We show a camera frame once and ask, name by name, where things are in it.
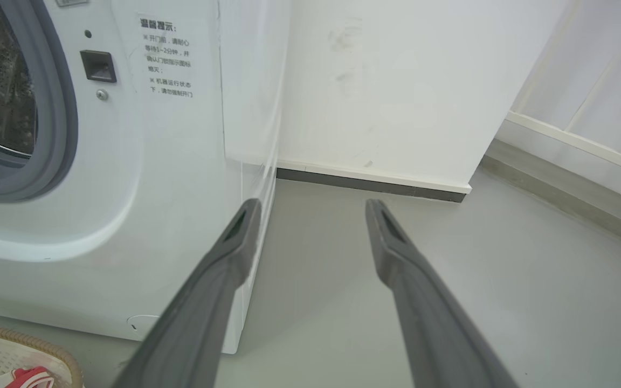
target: red cloth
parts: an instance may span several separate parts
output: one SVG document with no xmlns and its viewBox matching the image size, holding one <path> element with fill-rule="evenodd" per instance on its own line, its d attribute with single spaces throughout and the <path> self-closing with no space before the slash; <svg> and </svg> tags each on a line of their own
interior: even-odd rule
<svg viewBox="0 0 621 388">
<path fill-rule="evenodd" d="M 32 369 L 16 369 L 12 372 L 13 381 L 6 388 L 52 388 L 54 378 L 44 366 Z"/>
</svg>

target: baseboard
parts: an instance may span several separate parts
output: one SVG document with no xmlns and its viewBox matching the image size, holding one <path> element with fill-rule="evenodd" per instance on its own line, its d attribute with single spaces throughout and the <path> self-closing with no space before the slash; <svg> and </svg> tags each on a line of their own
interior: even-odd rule
<svg viewBox="0 0 621 388">
<path fill-rule="evenodd" d="M 386 177 L 383 175 L 365 174 L 365 172 L 334 169 L 322 167 L 321 165 L 298 164 L 281 160 L 278 162 L 277 178 L 449 202 L 461 202 L 466 197 L 466 194 L 471 191 L 471 187 L 468 185 L 451 186 L 436 184 L 401 177 Z"/>
<path fill-rule="evenodd" d="M 500 140 L 481 167 L 505 181 L 621 238 L 621 194 Z"/>
<path fill-rule="evenodd" d="M 370 174 L 365 171 L 357 171 L 343 169 L 339 167 L 329 167 L 328 165 L 308 164 L 300 162 L 292 162 L 288 160 L 278 160 L 277 167 L 285 170 L 296 170 L 305 172 L 314 172 L 315 174 L 333 175 L 335 177 L 345 177 L 352 179 L 360 179 L 371 182 L 382 182 L 389 184 L 398 184 L 401 186 L 420 187 L 422 189 L 432 189 L 448 192 L 459 192 L 461 194 L 469 194 L 471 186 L 468 184 L 456 185 L 441 182 L 429 182 L 424 180 L 416 180 L 407 177 L 397 177 L 393 175 Z"/>
</svg>

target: laundry basket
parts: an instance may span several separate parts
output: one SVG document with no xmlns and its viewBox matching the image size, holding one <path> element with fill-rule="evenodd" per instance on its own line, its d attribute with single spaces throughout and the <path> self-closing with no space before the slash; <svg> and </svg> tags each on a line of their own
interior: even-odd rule
<svg viewBox="0 0 621 388">
<path fill-rule="evenodd" d="M 17 368 L 44 366 L 54 388 L 82 388 L 81 368 L 66 350 L 42 339 L 0 328 L 0 375 Z"/>
</svg>

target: floor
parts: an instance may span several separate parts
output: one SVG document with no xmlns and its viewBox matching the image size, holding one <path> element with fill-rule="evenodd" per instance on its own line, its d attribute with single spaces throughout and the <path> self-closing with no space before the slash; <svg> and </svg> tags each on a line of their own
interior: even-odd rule
<svg viewBox="0 0 621 388">
<path fill-rule="evenodd" d="M 279 181 L 239 352 L 217 387 L 412 386 L 365 199 L 383 199 L 520 386 L 621 386 L 621 240 L 478 171 L 462 204 Z M 87 388 L 137 342 L 0 317 L 66 347 Z"/>
</svg>

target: gray baseboard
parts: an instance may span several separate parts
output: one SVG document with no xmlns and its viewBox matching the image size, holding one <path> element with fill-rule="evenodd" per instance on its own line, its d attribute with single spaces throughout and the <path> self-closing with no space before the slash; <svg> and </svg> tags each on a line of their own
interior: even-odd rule
<svg viewBox="0 0 621 388">
<path fill-rule="evenodd" d="M 480 165 L 561 211 L 621 238 L 621 194 L 499 140 L 491 143 Z"/>
<path fill-rule="evenodd" d="M 295 180 L 299 182 L 326 184 L 328 186 L 347 187 L 349 189 L 387 192 L 389 194 L 397 194 L 399 196 L 439 199 L 441 201 L 449 202 L 461 202 L 464 200 L 464 197 L 466 197 L 466 194 L 463 194 L 463 192 L 425 189 L 424 187 L 375 182 L 366 179 L 337 177 L 336 175 L 316 174 L 315 172 L 289 169 L 277 169 L 277 178 Z"/>
</svg>

